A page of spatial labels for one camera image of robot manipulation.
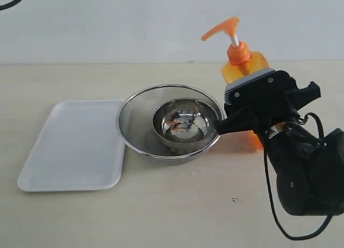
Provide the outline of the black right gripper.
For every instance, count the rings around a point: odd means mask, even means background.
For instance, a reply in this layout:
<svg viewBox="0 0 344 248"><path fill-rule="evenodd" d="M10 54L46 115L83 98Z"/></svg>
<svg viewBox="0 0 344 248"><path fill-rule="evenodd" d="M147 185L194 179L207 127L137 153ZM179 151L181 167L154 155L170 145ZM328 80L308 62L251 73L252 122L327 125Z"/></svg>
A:
<svg viewBox="0 0 344 248"><path fill-rule="evenodd" d="M230 105L224 102L227 117L217 122L217 132L222 135L252 130L263 134L281 122L299 124L297 111L321 98L321 90L313 81L299 89L286 71L275 70L230 97Z"/></svg>

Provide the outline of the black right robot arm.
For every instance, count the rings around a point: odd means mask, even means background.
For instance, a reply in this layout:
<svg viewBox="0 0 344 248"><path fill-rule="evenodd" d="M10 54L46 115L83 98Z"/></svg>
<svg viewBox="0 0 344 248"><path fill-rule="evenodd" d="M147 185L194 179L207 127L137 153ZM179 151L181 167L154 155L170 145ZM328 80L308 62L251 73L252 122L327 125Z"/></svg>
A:
<svg viewBox="0 0 344 248"><path fill-rule="evenodd" d="M294 216L343 214L343 131L309 133L301 108L321 96L283 70L262 69L225 88L219 134L253 131L277 175L283 209Z"/></svg>

